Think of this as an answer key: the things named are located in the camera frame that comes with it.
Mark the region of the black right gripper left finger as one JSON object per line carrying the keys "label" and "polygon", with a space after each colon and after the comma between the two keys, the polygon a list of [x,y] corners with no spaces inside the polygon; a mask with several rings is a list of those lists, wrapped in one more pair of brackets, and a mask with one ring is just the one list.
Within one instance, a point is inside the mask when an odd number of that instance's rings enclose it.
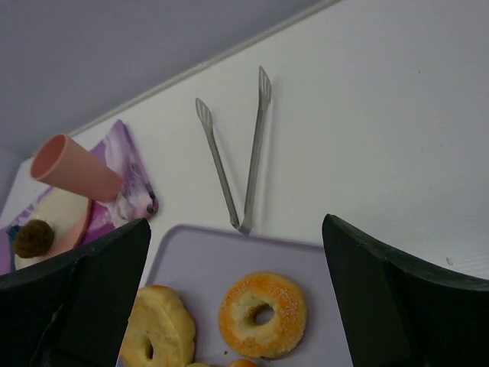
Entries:
{"label": "black right gripper left finger", "polygon": [[3,366],[114,366],[151,240],[146,219],[1,277]]}

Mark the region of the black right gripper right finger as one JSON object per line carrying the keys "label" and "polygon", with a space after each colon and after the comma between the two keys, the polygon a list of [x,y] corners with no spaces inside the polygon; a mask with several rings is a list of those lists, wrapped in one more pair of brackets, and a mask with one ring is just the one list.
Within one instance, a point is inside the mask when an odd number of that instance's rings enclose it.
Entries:
{"label": "black right gripper right finger", "polygon": [[488,282],[327,215],[322,238],[355,366],[486,366]]}

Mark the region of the brown chocolate pastry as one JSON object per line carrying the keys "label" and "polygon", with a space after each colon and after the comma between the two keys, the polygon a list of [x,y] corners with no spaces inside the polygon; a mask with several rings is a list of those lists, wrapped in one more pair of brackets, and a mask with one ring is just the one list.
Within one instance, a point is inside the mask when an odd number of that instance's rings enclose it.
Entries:
{"label": "brown chocolate pastry", "polygon": [[40,219],[32,219],[20,228],[14,243],[14,253],[20,258],[46,255],[54,242],[54,231]]}

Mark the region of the metal serving tongs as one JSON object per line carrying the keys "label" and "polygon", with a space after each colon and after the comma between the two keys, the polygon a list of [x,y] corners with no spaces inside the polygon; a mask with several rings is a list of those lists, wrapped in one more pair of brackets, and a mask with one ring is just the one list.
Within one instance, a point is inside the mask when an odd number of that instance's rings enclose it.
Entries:
{"label": "metal serving tongs", "polygon": [[254,127],[253,145],[248,170],[248,182],[244,199],[244,217],[240,222],[232,197],[232,192],[225,174],[225,168],[219,153],[213,130],[212,113],[209,107],[200,99],[195,99],[196,115],[201,122],[205,133],[212,159],[222,188],[225,204],[228,209],[229,219],[232,227],[243,235],[249,235],[254,219],[254,200],[257,190],[257,179],[261,159],[262,144],[264,140],[264,127],[267,110],[271,104],[272,86],[267,72],[262,66],[258,68],[258,105],[257,117]]}

